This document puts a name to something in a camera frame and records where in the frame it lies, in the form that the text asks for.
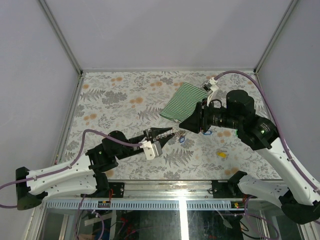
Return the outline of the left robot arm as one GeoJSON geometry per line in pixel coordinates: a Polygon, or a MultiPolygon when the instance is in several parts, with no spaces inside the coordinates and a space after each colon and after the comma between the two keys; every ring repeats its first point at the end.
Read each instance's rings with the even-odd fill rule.
{"type": "Polygon", "coordinates": [[[83,132],[88,133],[103,139],[86,152],[80,151],[74,160],[38,170],[20,167],[15,171],[18,210],[29,210],[48,199],[70,195],[110,198],[112,188],[107,171],[116,168],[119,160],[135,155],[143,154],[147,160],[159,157],[166,143],[175,136],[171,127],[152,127],[132,138],[119,130],[109,134],[93,129],[83,132]]]}

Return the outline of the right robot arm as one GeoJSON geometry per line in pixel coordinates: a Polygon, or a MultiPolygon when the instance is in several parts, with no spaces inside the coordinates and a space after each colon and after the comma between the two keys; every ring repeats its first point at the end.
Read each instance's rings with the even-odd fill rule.
{"type": "Polygon", "coordinates": [[[179,124],[196,134],[205,133],[212,126],[234,129],[241,142],[267,160],[284,181],[283,185],[276,185],[238,171],[228,180],[231,196],[245,194],[265,200],[300,225],[320,219],[319,181],[290,154],[276,125],[256,114],[254,99],[246,91],[228,92],[226,107],[215,107],[213,101],[203,99],[179,124]]]}

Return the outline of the key with blue tag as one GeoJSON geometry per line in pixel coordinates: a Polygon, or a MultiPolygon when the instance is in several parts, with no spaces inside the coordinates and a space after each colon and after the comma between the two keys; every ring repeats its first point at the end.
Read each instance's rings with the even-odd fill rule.
{"type": "Polygon", "coordinates": [[[182,136],[179,137],[178,142],[179,142],[180,144],[182,144],[182,143],[185,142],[185,140],[186,140],[186,137],[185,137],[184,135],[182,135],[182,136]]]}

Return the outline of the blue key tag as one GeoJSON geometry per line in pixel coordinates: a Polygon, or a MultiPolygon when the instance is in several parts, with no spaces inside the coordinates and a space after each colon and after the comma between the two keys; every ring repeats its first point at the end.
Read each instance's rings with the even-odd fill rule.
{"type": "Polygon", "coordinates": [[[211,135],[213,132],[211,130],[202,131],[202,134],[205,136],[211,135]]]}

